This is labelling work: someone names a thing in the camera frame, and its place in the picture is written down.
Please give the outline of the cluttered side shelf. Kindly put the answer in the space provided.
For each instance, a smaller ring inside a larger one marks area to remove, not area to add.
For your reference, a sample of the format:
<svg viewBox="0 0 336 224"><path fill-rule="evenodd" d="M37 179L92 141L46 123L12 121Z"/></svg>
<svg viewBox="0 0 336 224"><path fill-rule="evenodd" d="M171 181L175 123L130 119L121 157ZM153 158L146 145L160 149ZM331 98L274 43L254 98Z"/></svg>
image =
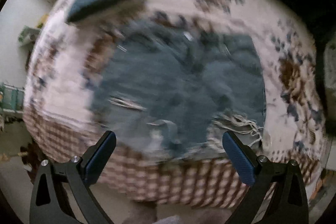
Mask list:
<svg viewBox="0 0 336 224"><path fill-rule="evenodd" d="M36 42L48 17L49 17L48 14L44 14L40 18L38 24L35 27L29 27L29 26L23 27L21 33L18 36L18 43L20 47Z"/></svg>

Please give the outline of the teal plastic basket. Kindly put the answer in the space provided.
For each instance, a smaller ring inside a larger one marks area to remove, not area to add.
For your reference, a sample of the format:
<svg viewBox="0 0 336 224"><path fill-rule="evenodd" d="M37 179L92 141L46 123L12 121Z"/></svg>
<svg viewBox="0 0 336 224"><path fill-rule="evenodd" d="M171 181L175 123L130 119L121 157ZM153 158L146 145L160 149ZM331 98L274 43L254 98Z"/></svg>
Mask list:
<svg viewBox="0 0 336 224"><path fill-rule="evenodd" d="M1 83L1 115L21 115L24 96L24 88Z"/></svg>

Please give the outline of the distressed blue denim shorts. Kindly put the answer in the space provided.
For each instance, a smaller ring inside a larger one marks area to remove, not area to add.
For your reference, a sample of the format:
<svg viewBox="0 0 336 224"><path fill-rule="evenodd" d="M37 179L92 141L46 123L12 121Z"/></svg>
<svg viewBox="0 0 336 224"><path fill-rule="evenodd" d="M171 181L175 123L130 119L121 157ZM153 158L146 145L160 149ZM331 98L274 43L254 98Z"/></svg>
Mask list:
<svg viewBox="0 0 336 224"><path fill-rule="evenodd" d="M154 162L219 157L228 130L257 149L266 116L260 59L245 34L136 20L120 28L91 110Z"/></svg>

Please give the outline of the floral quilt bed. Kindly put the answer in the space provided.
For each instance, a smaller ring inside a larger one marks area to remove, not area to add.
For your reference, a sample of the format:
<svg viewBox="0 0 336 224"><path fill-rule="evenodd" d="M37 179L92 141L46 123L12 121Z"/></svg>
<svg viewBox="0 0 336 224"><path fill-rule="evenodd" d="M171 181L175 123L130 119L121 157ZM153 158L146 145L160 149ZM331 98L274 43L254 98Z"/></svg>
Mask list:
<svg viewBox="0 0 336 224"><path fill-rule="evenodd" d="M163 204L240 202L227 130L273 162L298 161L306 185L327 141L314 40L276 0L57 0L23 119L58 162L113 131L101 182Z"/></svg>

